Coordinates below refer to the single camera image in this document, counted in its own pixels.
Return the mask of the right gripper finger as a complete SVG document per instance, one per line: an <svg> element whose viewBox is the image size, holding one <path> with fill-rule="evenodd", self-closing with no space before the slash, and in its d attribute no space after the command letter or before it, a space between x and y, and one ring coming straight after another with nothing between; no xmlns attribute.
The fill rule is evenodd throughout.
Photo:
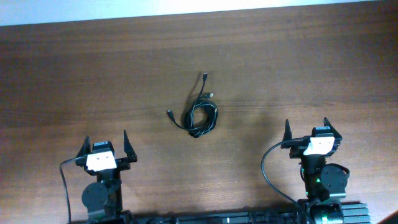
<svg viewBox="0 0 398 224"><path fill-rule="evenodd" d="M328 126L330 128L330 131L333 133L333 136L335 137L336 143L340 143L343 140L342 135L331 125L327 117L324 117L323 124L324 126Z"/></svg>
<svg viewBox="0 0 398 224"><path fill-rule="evenodd" d="M281 148L282 149L288 149L291 147L292 144L292 132L291 132L291 128L290 128L290 123L289 120L286 119L285 120L285 128L284 128L284 135L282 138L282 144L281 144Z"/></svg>

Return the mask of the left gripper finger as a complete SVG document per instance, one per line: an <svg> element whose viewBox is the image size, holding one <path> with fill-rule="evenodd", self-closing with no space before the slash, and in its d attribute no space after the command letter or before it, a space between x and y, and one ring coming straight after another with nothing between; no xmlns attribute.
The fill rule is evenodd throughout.
<svg viewBox="0 0 398 224"><path fill-rule="evenodd" d="M128 161L129 162L137 162L137 154L135 153L134 148L132 147L132 145L129 141L126 130L124 130L123 139L124 139L124 142L123 142L124 152L127 155Z"/></svg>
<svg viewBox="0 0 398 224"><path fill-rule="evenodd" d="M87 154L89 154L91 152L91 143L90 143L90 137L86 136L85 140L83 142L83 145L81 147L81 149L79 150L78 154L76 155L76 157L83 157L86 156Z"/></svg>

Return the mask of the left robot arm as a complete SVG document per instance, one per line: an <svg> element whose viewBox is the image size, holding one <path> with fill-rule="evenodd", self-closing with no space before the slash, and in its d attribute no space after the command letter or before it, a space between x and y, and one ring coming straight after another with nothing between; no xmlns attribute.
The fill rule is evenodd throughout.
<svg viewBox="0 0 398 224"><path fill-rule="evenodd" d="M127 132L123 132L123 150L125 157L115 158L114 147L110 141L90 144L86 137L76 155L77 166L96 177L82 192L81 201L87 209L87 223L133 223L133 215L123 209L121 172L129 170L137 162Z"/></svg>

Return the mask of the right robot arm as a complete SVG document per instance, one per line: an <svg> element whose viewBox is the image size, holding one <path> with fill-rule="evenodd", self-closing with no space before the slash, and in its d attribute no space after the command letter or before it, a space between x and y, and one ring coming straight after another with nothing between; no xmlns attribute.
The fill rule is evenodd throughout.
<svg viewBox="0 0 398 224"><path fill-rule="evenodd" d="M282 138L282 149L289 149L291 159L300 159L300 176L306 196L298 201L300 223L344 223L341 200L346 197L349 169L327 163L341 144L342 135L327 118L323 126L314 127L308 136L294 139L288 120Z"/></svg>

